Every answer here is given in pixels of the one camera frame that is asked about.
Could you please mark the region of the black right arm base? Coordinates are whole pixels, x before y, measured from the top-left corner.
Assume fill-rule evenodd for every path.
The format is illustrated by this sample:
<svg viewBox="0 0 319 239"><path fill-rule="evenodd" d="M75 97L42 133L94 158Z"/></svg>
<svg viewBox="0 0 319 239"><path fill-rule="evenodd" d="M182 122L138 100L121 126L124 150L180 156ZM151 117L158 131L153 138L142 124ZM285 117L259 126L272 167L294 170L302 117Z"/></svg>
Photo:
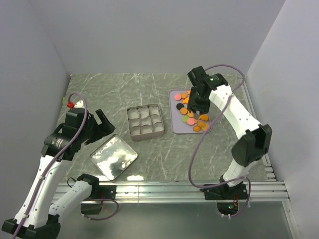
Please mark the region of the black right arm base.
<svg viewBox="0 0 319 239"><path fill-rule="evenodd" d="M221 216L228 218L240 214L249 204L251 186L246 188L244 183L240 183L235 187L229 187L227 184L209 189L200 189L204 193L205 200L228 200L230 202L216 203L217 209Z"/></svg>

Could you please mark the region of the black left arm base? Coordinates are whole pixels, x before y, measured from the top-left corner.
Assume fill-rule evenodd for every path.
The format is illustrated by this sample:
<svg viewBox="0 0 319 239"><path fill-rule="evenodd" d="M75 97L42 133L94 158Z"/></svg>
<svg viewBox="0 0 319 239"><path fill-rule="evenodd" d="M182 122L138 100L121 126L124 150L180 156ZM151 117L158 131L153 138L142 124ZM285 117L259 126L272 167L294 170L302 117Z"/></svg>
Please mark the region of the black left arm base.
<svg viewBox="0 0 319 239"><path fill-rule="evenodd" d="M81 213L84 215L98 215L102 211L104 202L96 201L96 199L115 199L115 185L102 185L99 187L97 194L89 196L81 202Z"/></svg>

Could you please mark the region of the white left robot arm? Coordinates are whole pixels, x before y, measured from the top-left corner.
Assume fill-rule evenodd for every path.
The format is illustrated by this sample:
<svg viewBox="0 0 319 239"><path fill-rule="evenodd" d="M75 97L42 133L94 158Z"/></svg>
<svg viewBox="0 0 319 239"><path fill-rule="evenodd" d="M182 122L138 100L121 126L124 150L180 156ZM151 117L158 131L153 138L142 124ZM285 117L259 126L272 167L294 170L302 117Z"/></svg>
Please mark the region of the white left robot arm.
<svg viewBox="0 0 319 239"><path fill-rule="evenodd" d="M65 122L45 139L29 194L15 217L4 221L3 232L22 239L55 239L60 232L62 218L80 202L102 198L99 179L82 174L64 196L52 202L62 176L72 165L73 157L81 146L114 132L115 127L101 109L96 110L96 115L101 123L97 123L84 108L72 108L67 112Z"/></svg>

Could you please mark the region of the black round cookie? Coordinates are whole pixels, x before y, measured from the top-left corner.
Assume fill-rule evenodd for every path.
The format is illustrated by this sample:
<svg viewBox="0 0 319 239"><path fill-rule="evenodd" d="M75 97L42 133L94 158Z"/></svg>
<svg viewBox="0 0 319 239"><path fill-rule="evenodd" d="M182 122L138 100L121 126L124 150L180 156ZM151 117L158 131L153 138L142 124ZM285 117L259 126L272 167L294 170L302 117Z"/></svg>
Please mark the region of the black round cookie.
<svg viewBox="0 0 319 239"><path fill-rule="evenodd" d="M177 108L178 110L181 110L183 107L184 107L184 104L182 104L182 103L178 103L178 104L176 105L176 108Z"/></svg>

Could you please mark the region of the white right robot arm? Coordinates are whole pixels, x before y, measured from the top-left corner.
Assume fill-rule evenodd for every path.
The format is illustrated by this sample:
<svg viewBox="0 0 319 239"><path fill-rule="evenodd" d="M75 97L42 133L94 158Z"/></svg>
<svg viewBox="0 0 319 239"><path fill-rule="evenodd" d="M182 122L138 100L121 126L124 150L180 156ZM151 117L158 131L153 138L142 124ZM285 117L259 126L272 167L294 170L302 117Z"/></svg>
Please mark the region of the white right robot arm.
<svg viewBox="0 0 319 239"><path fill-rule="evenodd" d="M202 115L208 113L210 105L214 104L221 112L212 124L225 117L238 138L231 150L232 162L219 183L220 195L230 199L237 193L236 186L246 179L250 168L268 153L272 129L246 110L235 96L237 89L231 88L221 74L210 76L199 66L187 76L192 83L187 109Z"/></svg>

